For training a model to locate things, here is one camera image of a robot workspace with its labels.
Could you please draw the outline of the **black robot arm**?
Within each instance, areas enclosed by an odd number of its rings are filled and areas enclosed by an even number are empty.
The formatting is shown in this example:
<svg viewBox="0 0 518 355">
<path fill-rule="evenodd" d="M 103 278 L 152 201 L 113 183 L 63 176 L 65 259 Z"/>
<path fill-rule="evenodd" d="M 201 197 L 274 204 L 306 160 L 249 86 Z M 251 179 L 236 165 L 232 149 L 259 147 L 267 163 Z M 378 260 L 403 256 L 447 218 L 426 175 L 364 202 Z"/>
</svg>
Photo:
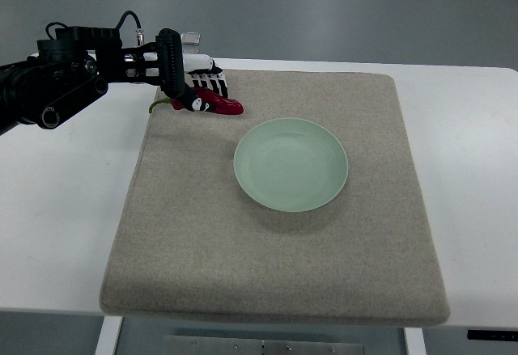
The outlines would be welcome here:
<svg viewBox="0 0 518 355">
<path fill-rule="evenodd" d="M 55 129 L 93 104 L 113 82 L 157 86 L 190 109 L 196 98 L 186 84 L 180 34 L 165 28 L 155 40 L 125 48 L 120 27 L 55 23 L 38 40 L 37 57 L 1 67 L 1 131 L 16 125 Z"/>
</svg>

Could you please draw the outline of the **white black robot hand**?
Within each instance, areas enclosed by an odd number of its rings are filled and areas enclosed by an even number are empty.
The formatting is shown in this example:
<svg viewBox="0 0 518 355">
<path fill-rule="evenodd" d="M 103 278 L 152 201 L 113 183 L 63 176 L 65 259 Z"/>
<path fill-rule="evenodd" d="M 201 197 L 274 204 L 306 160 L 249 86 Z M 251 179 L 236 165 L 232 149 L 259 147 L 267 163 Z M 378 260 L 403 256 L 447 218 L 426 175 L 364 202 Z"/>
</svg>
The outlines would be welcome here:
<svg viewBox="0 0 518 355">
<path fill-rule="evenodd" d="M 211 57 L 201 55 L 196 58 L 195 54 L 188 53 L 185 59 L 185 73 L 192 82 L 192 86 L 189 88 L 207 87 L 223 97 L 228 97 L 227 81 L 224 72 Z"/>
</svg>

